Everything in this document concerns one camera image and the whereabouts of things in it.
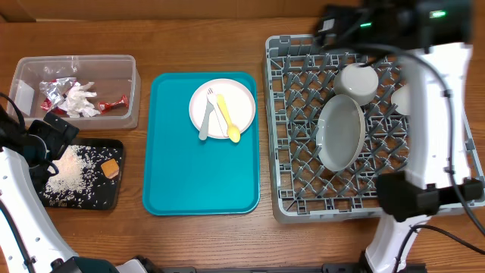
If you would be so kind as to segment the red sauce packet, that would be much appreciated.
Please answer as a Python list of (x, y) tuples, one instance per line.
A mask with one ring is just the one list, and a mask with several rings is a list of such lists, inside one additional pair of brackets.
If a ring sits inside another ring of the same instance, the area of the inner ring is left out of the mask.
[(98, 108), (99, 108), (99, 111), (101, 112), (102, 115), (111, 111), (111, 110), (114, 110), (116, 108), (120, 108), (122, 106), (125, 107), (125, 108), (128, 108), (130, 106), (129, 99), (125, 95), (122, 95), (120, 100), (118, 100), (116, 102), (99, 102), (98, 103)]

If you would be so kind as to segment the grey dishwasher rack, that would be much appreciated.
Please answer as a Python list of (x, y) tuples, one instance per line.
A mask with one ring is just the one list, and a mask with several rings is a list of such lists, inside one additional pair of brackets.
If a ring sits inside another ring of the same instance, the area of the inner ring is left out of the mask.
[(379, 86), (363, 108), (363, 150), (348, 168), (331, 171), (318, 157), (318, 117), (333, 96), (336, 74), (366, 57), (349, 50), (325, 53), (308, 35), (272, 36), (265, 51), (274, 217), (294, 224), (381, 216), (377, 176), (402, 170), (408, 156), (409, 121), (391, 101), (403, 85), (399, 63), (383, 58), (374, 65)]

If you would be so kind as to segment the white napkin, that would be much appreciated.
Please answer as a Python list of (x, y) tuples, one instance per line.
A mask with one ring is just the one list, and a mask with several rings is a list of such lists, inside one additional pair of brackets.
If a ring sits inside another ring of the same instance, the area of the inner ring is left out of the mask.
[(70, 118), (93, 117), (100, 115), (101, 112), (88, 101), (88, 98), (95, 98), (96, 92), (90, 92), (89, 89), (94, 85), (94, 82), (88, 82), (86, 85), (81, 85), (76, 82), (68, 91), (64, 101), (58, 106), (65, 111)]

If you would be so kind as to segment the grey bowl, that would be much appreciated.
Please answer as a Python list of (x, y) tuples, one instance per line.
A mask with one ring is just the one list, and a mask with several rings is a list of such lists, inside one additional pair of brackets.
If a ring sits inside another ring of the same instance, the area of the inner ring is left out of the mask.
[(359, 105), (370, 103), (379, 85), (377, 72), (362, 63), (353, 63), (343, 68), (333, 80), (334, 92), (354, 99)]

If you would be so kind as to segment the grey plate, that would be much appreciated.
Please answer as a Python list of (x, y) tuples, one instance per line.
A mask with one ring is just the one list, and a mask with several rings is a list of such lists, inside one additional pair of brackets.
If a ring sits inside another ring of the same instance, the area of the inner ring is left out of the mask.
[(351, 97), (336, 95), (323, 107), (315, 142), (325, 168), (341, 171), (359, 156), (365, 140), (365, 117)]

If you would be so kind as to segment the pink plate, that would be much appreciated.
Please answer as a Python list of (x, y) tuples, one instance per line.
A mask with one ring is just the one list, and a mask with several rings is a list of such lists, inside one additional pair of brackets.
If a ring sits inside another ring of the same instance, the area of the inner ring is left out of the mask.
[[(203, 83), (192, 95), (189, 102), (189, 117), (197, 130), (200, 130), (205, 114), (208, 89), (212, 88), (216, 95), (222, 95), (232, 122), (245, 132), (255, 117), (256, 104), (249, 89), (238, 81), (231, 79), (215, 79)], [(210, 114), (208, 137), (228, 139), (223, 137), (215, 111)]]

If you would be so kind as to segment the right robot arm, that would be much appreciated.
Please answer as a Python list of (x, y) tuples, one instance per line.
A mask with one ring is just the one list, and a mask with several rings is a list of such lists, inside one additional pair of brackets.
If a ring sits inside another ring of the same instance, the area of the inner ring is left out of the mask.
[(315, 27), (324, 52), (351, 49), (379, 60), (399, 57), (410, 92), (408, 163), (377, 177), (383, 214), (356, 263), (326, 264), (325, 272), (423, 272), (406, 257), (442, 206), (467, 206), (483, 196), (465, 150), (463, 100), (473, 47), (471, 1), (364, 1), (328, 4)]

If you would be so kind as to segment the white paper cup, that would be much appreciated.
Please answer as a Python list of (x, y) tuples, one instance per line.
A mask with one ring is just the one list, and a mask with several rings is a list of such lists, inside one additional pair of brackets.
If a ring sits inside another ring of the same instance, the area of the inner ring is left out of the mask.
[(410, 89), (408, 85), (397, 89), (391, 95), (391, 102), (396, 105), (396, 111), (404, 116), (411, 114)]

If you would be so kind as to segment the orange food cube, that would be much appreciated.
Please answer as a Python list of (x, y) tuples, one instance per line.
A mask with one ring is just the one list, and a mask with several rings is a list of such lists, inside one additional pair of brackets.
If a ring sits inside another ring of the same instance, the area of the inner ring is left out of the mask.
[(107, 160), (106, 162), (101, 164), (101, 169), (103, 171), (103, 174), (108, 178), (108, 179), (113, 179), (119, 174), (119, 165), (116, 162), (114, 158), (111, 158)]

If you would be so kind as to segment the teal serving tray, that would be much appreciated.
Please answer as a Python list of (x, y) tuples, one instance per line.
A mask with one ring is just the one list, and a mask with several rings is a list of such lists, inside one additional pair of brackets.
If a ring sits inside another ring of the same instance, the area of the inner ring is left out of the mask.
[(260, 200), (258, 121), (239, 143), (199, 139), (189, 101), (205, 83), (231, 79), (257, 95), (246, 72), (165, 73), (152, 82), (142, 202), (153, 215), (245, 214)]

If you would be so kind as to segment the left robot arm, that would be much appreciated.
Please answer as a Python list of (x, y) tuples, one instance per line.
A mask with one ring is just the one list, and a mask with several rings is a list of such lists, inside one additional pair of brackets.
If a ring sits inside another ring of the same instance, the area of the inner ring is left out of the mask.
[(86, 204), (103, 176), (95, 149), (74, 145), (78, 128), (54, 114), (29, 127), (1, 112), (1, 248), (11, 272), (156, 272), (145, 257), (115, 266), (79, 256), (53, 225), (46, 205)]

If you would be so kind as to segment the clear plastic bin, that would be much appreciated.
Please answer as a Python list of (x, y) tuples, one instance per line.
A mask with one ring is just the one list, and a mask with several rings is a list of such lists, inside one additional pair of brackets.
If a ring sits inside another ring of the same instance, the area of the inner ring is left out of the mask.
[(141, 80), (136, 60), (131, 55), (64, 55), (22, 58), (8, 92), (23, 114), (27, 126), (42, 120), (46, 111), (41, 108), (45, 95), (40, 91), (42, 81), (50, 82), (75, 77), (80, 84), (93, 82), (89, 90), (97, 93), (89, 98), (96, 108), (99, 103), (118, 102), (128, 98), (128, 106), (116, 106), (94, 117), (61, 117), (80, 130), (132, 129), (138, 124)]

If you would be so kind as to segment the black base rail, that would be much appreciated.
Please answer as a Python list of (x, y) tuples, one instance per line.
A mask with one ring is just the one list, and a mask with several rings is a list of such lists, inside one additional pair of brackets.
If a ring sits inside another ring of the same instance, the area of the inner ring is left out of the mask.
[(364, 273), (358, 263), (326, 264), (320, 267), (273, 267), (273, 268), (210, 268), (194, 267), (157, 268), (159, 273)]

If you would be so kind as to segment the yellow plastic spoon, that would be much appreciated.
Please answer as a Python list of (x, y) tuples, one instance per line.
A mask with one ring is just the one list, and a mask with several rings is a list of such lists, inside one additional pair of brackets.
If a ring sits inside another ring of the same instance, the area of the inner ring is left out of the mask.
[(230, 118), (226, 102), (222, 95), (217, 95), (217, 105), (221, 110), (221, 114), (223, 115), (224, 120), (227, 123), (227, 135), (229, 139), (233, 143), (238, 143), (240, 141), (241, 134), (240, 134), (239, 128), (232, 122)]

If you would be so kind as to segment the silver foil wrapper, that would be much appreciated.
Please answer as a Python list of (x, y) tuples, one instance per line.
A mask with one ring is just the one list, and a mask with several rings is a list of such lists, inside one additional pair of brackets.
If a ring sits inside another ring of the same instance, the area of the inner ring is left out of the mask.
[(57, 115), (64, 115), (66, 111), (60, 106), (66, 100), (68, 91), (77, 83), (76, 77), (62, 77), (52, 81), (39, 83), (39, 90), (45, 96), (41, 109), (52, 111)]

